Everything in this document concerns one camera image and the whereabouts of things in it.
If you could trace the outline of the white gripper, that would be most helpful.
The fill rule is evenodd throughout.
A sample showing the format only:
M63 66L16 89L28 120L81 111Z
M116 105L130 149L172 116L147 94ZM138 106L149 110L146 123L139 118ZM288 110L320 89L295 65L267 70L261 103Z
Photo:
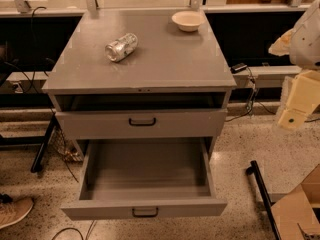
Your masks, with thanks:
M298 129L307 116L320 104L320 73L307 70L292 80L286 108L280 114L277 125L288 131Z

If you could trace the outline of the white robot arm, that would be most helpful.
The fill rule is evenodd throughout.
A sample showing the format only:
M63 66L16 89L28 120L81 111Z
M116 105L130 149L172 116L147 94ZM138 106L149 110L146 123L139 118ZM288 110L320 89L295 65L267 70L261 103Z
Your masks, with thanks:
M276 126L294 131L320 105L320 0L310 7L268 49L276 56L288 55L301 69L295 77L286 77L282 85Z

